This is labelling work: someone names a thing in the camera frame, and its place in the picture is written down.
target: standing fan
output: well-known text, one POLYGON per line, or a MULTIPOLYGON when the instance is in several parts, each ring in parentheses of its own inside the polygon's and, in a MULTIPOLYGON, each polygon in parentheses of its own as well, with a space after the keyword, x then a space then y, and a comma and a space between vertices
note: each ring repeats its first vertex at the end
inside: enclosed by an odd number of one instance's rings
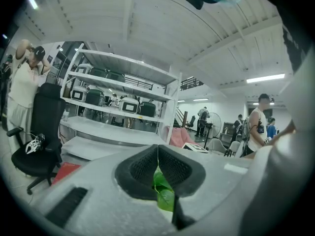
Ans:
POLYGON ((212 124, 212 127, 210 128, 211 138, 217 136, 221 131, 221 118, 218 116, 218 114, 211 112, 207 122, 212 124))
POLYGON ((211 139, 217 136, 221 131, 221 126, 222 126, 221 118, 218 116, 218 114, 211 112, 210 117, 208 118, 206 124, 206 127, 208 128, 208 133, 204 148, 206 148, 206 144, 209 139, 209 134, 211 139))

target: white wall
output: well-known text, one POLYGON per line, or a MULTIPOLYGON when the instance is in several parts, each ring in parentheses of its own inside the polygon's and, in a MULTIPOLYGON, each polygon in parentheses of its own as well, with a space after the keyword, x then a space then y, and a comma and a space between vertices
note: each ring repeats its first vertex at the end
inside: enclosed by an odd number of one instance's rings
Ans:
POLYGON ((276 119, 275 127, 282 131, 291 121, 291 115, 287 109, 273 109, 272 117, 276 119))
POLYGON ((203 107, 207 107, 209 112, 214 112, 221 118, 223 129, 224 122, 235 122, 239 114, 244 113, 244 105, 246 104, 245 96, 231 95, 228 98, 223 96, 209 97, 209 101, 194 102, 192 100, 179 103, 179 109, 184 113, 188 112, 187 120, 190 121, 192 116, 198 117, 197 113, 203 107))

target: white ceiling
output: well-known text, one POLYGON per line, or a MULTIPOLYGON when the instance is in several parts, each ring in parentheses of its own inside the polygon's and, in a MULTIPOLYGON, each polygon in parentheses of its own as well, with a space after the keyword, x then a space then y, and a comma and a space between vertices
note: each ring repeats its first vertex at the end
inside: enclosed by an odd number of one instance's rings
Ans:
POLYGON ((43 43, 85 41, 168 70, 173 64, 224 94, 278 94, 285 82, 247 86, 248 78, 292 73, 277 9, 267 0, 236 5, 205 4, 198 11, 185 0, 36 0, 16 22, 43 43))

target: white shelf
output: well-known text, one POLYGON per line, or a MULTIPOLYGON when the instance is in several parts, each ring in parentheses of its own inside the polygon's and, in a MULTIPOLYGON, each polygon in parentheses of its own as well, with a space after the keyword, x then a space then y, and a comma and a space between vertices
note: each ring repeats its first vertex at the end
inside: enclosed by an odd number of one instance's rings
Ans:
POLYGON ((88 109, 94 109, 94 110, 98 110, 101 112, 105 112, 105 113, 109 113, 112 115, 117 115, 117 116, 123 116, 123 117, 131 117, 131 118, 136 118, 136 119, 142 119, 142 120, 150 120, 150 121, 157 121, 157 122, 164 122, 164 119, 161 119, 159 117, 149 117, 149 116, 142 116, 139 114, 133 114, 133 113, 129 113, 129 112, 123 112, 120 111, 118 107, 100 107, 100 106, 96 106, 93 104, 88 104, 82 101, 78 101, 78 100, 74 100, 74 99, 69 99, 69 98, 64 98, 63 99, 68 102, 71 103, 73 105, 77 105, 80 107, 84 107, 84 108, 88 108, 88 109))
POLYGON ((83 49, 79 49, 78 52, 84 53, 93 66, 104 67, 117 73, 128 74, 159 85, 165 86, 178 79, 157 67, 120 55, 83 49))
POLYGON ((135 147, 100 143, 78 136, 66 142, 62 148, 63 152, 67 152, 87 160, 96 160, 101 157, 126 152, 132 149, 135 149, 135 147))
POLYGON ((160 136, 153 132, 121 128, 79 116, 70 117, 68 121, 61 120, 60 124, 88 135, 117 142, 137 145, 166 143, 160 136))
POLYGON ((144 97, 144 98, 148 98, 148 99, 152 99, 156 101, 174 100, 174 98, 166 94, 156 93, 151 90, 140 88, 140 87, 130 85, 130 84, 120 82, 120 81, 114 81, 114 80, 105 79, 102 77, 84 74, 84 73, 78 73, 78 72, 69 72, 68 74, 71 76, 75 76, 77 79, 93 86, 114 89, 117 91, 125 92, 128 94, 132 94, 132 95, 136 95, 139 97, 144 97))

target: blue shirt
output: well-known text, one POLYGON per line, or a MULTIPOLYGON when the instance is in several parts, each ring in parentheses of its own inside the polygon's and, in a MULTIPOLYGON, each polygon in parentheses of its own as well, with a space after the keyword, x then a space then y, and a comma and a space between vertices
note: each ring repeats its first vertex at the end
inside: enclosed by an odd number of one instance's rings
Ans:
POLYGON ((273 138, 276 135, 276 127, 274 125, 269 125, 267 128, 267 137, 273 138))

